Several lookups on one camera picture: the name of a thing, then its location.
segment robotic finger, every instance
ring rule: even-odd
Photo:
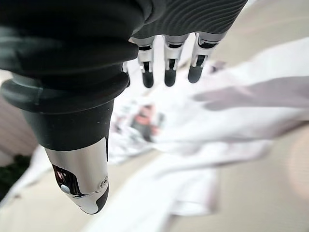
[[[153,41],[165,35],[170,87],[183,43],[196,32],[188,76],[195,83],[246,1],[28,0],[22,10],[21,0],[0,3],[0,69],[13,75],[1,93],[22,110],[60,190],[83,211],[95,214],[107,200],[113,100],[129,85],[124,62],[138,57],[152,87]]]

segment white cloth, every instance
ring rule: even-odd
[[[157,40],[154,47],[162,43]],[[191,50],[183,53],[186,59]],[[121,163],[152,148],[192,154],[211,141],[272,139],[280,135],[307,120],[308,58],[309,38],[305,38],[278,45],[237,67],[215,73],[209,73],[215,65],[209,62],[195,85],[187,81],[188,70],[180,69],[174,87],[165,87],[162,82],[147,95],[140,91],[136,96],[136,87],[130,86],[115,102],[110,163]],[[128,68],[135,69],[135,64],[131,62]],[[155,109],[152,121],[158,114],[164,116],[159,133],[151,136],[154,143],[145,141],[139,130],[131,127],[144,105]]]
[[[193,156],[164,154],[132,176],[84,232],[160,232],[171,215],[200,216],[217,202],[215,166],[260,156],[270,141],[209,143]]]
[[[307,119],[309,95],[303,89],[309,88],[308,58],[305,38],[263,51],[237,67],[204,73],[195,85],[182,70],[175,87],[158,86],[126,104],[126,110],[118,106],[120,113],[113,116],[126,117],[118,125],[122,133],[111,130],[111,162],[140,154],[139,146],[167,153],[131,177],[84,232],[160,232],[171,215],[213,212],[216,166],[260,157],[274,138]],[[122,140],[138,134],[128,128],[145,104],[165,115],[154,143],[142,135],[138,142]],[[115,153],[117,141],[122,148]],[[135,152],[127,153],[126,146],[135,146]]]

